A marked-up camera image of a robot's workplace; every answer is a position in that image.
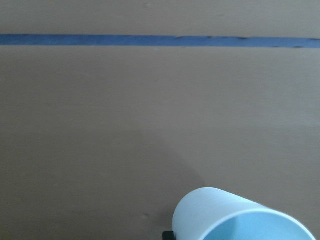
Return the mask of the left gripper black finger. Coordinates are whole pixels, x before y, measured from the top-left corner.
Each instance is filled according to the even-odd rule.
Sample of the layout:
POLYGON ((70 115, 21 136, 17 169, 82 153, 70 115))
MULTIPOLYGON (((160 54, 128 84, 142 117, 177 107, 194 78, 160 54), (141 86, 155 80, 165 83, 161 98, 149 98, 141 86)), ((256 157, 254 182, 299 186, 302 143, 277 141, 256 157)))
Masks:
POLYGON ((175 234, 173 231, 164 231, 162 233, 162 240, 175 240, 175 234))

